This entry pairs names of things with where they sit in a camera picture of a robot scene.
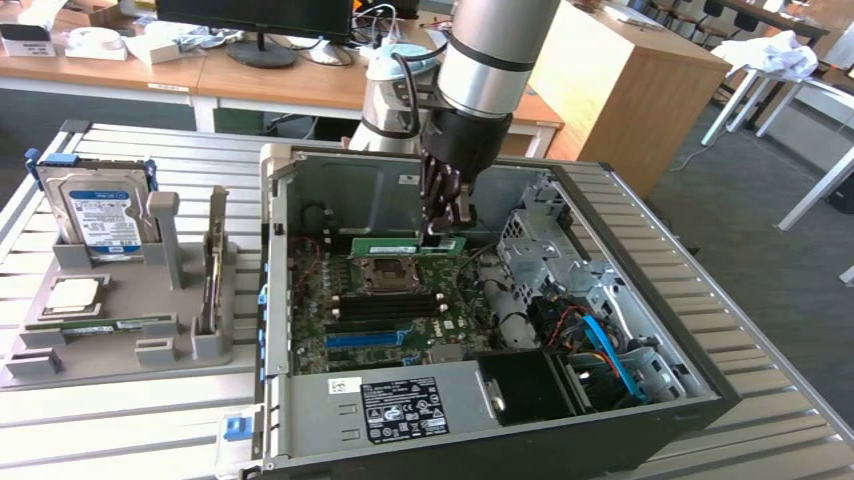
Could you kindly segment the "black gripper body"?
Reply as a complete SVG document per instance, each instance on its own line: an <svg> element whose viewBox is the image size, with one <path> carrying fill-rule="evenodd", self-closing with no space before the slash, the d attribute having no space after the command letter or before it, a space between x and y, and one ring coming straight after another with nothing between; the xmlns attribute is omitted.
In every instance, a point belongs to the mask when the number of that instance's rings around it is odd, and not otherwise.
<svg viewBox="0 0 854 480"><path fill-rule="evenodd" d="M486 118L462 110L433 110L422 133L426 157L449 165L462 181L474 181L498 157L513 115Z"/></svg>

